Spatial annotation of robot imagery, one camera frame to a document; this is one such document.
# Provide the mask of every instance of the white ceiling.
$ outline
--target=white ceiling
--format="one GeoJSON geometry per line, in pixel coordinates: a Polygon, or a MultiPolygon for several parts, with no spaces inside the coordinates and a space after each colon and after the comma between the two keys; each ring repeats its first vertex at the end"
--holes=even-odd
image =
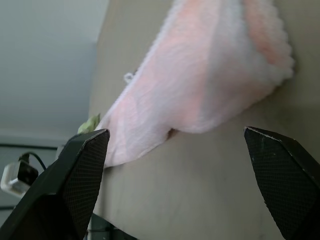
{"type": "Polygon", "coordinates": [[[108,1],[0,1],[2,142],[57,143],[86,121],[108,1]]]}

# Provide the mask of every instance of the pink towel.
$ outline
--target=pink towel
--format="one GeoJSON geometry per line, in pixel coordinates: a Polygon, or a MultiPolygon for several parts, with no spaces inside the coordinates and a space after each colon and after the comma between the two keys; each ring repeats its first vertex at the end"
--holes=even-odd
{"type": "Polygon", "coordinates": [[[131,83],[97,129],[105,166],[136,160],[174,129],[203,133],[269,95],[294,61],[272,0],[175,0],[131,83]]]}

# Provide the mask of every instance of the white towel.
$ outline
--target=white towel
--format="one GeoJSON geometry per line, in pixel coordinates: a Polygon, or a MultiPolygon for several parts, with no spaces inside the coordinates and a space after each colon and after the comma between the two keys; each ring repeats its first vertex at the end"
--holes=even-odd
{"type": "Polygon", "coordinates": [[[96,129],[105,167],[136,160],[178,130],[203,133],[293,75],[272,0],[175,0],[133,80],[96,129]]]}

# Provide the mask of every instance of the beige wall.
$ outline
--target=beige wall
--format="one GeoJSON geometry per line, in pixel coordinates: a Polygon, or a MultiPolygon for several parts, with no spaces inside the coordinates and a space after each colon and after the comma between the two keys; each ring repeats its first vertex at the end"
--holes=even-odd
{"type": "MultiPolygon", "coordinates": [[[[275,0],[297,61],[273,95],[204,134],[179,133],[108,168],[95,213],[138,239],[283,240],[261,196],[244,126],[296,138],[320,161],[320,1],[275,0]]],[[[98,43],[90,114],[104,114],[141,63],[170,1],[111,0],[98,43]]]]}

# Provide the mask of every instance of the green object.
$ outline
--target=green object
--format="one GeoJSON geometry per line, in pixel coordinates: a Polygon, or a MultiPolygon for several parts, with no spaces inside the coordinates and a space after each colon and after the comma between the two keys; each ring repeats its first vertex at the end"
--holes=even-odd
{"type": "Polygon", "coordinates": [[[100,113],[96,116],[90,117],[88,121],[83,123],[78,129],[78,134],[87,134],[87,133],[93,132],[98,126],[99,122],[100,122],[100,113]]]}

